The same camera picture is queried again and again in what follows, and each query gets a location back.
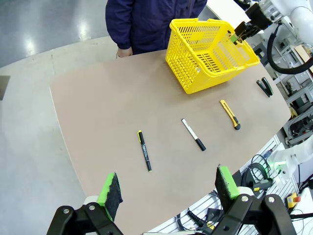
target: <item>brown tabletop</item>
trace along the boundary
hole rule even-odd
[[[266,77],[274,95],[256,84]],[[117,172],[122,197],[115,218],[138,235],[170,219],[214,188],[216,167],[232,173],[290,118],[262,65],[204,91],[186,94],[165,62],[165,51],[95,64],[54,79],[51,93],[78,179],[86,196],[99,194]],[[241,123],[235,130],[220,104]],[[206,150],[180,121],[185,118]],[[142,130],[152,172],[137,131]]]

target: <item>yellow plastic basket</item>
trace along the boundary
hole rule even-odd
[[[175,19],[166,61],[187,94],[230,80],[260,60],[248,43],[234,45],[225,21]]]

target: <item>navy blue jacket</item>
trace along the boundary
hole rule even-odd
[[[106,23],[109,35],[120,49],[134,54],[167,48],[170,22],[196,18],[207,0],[108,0]]]

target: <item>bolt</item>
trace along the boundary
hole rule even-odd
[[[273,203],[273,202],[275,201],[275,198],[269,197],[269,198],[268,198],[268,201],[271,202],[271,203]]]
[[[243,202],[247,202],[247,201],[249,200],[249,198],[248,198],[247,196],[242,196],[241,200],[242,200]]]

